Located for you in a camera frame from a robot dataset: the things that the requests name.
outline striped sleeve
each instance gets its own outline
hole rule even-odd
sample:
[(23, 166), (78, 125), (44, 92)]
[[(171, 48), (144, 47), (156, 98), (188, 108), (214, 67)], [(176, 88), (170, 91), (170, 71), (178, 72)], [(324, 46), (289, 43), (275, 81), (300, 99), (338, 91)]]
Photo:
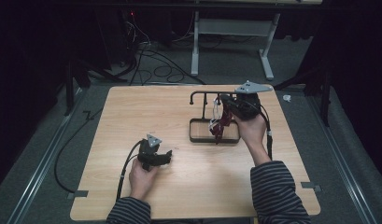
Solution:
[(120, 198), (106, 218), (106, 223), (150, 223), (150, 206), (135, 198)]
[(252, 168), (251, 186), (259, 223), (311, 223), (284, 162), (270, 161)]

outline tabletop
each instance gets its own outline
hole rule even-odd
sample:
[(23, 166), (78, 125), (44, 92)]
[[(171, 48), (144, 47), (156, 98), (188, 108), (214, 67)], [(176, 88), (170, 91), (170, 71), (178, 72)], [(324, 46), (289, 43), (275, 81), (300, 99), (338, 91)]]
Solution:
[[(253, 160), (245, 143), (193, 143), (190, 120), (199, 119), (203, 95), (194, 91), (234, 91), (239, 85), (114, 87), (109, 91), (92, 148), (71, 210), (74, 220), (106, 219), (116, 200), (120, 172), (131, 148), (151, 134), (162, 140), (159, 154), (173, 150), (170, 164), (160, 168), (146, 201), (152, 218), (255, 217), (249, 172)], [(320, 211), (304, 164), (274, 91), (259, 92), (271, 120), (273, 159), (291, 171), (296, 192), (309, 215)], [(205, 116), (212, 117), (214, 97), (207, 96)], [(127, 172), (121, 196), (130, 194)]]

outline gray carpet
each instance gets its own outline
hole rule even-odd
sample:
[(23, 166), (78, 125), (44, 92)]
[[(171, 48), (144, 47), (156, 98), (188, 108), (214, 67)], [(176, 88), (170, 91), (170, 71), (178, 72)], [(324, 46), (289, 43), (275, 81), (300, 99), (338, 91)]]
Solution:
[[(202, 40), (204, 47), (200, 50), (200, 75), (198, 77), (207, 84), (242, 84), (246, 80), (250, 80), (275, 85), (295, 75), (310, 43), (309, 40), (298, 42), (291, 42), (289, 39), (275, 40), (269, 52), (275, 80), (268, 82), (263, 76), (262, 65), (257, 58), (256, 51), (262, 47), (262, 39), (244, 40), (246, 40), (245, 37), (226, 36), (225, 41), (217, 47), (214, 47), (217, 45), (214, 40)], [(153, 44), (150, 49), (167, 56), (183, 70), (187, 72), (191, 70), (191, 45), (189, 42), (181, 41), (171, 48)], [(144, 53), (158, 57), (147, 51)], [(154, 69), (161, 65), (164, 63), (145, 56), (141, 59), (139, 69), (153, 73)], [(158, 75), (161, 75), (164, 70), (167, 68), (158, 69)], [(141, 76), (137, 74), (134, 77), (134, 83), (145, 82), (148, 76), (148, 72), (141, 72)], [(167, 77), (153, 76), (150, 82), (167, 82)], [(197, 83), (189, 77), (185, 77), (181, 82)], [(92, 81), (92, 86), (88, 90), (84, 90), (86, 94), (75, 111), (59, 147), (64, 146), (65, 142), (85, 122), (86, 114), (83, 111), (94, 113), (102, 108), (109, 88), (115, 85), (119, 84), (101, 80)], [(301, 153), (306, 171), (311, 181), (322, 188), (321, 192), (316, 193), (321, 213), (312, 217), (313, 223), (363, 223), (344, 180), (338, 172), (327, 138), (318, 124), (318, 118), (311, 109), (310, 99), (304, 97), (302, 93), (302, 86), (276, 93)], [(291, 95), (290, 103), (282, 100), (284, 94)], [(66, 107), (63, 91), (58, 95), (58, 99), (58, 104), (40, 122), (33, 138), (0, 187), (0, 223), (8, 221), (47, 150), (50, 140), (64, 119)], [(371, 206), (376, 223), (382, 223), (382, 177), (364, 151), (357, 135), (354, 134), (351, 123), (343, 112), (334, 90), (332, 90), (329, 112), (330, 130)], [(70, 189), (76, 189), (78, 186), (98, 120), (99, 116), (95, 120), (89, 121), (65, 146), (60, 157), (59, 177)], [(62, 190), (54, 179), (52, 164), (22, 222), (75, 223), (69, 216), (73, 201), (67, 199), (67, 196), (68, 193)], [(206, 220), (205, 223), (249, 223), (249, 219), (212, 219)]]

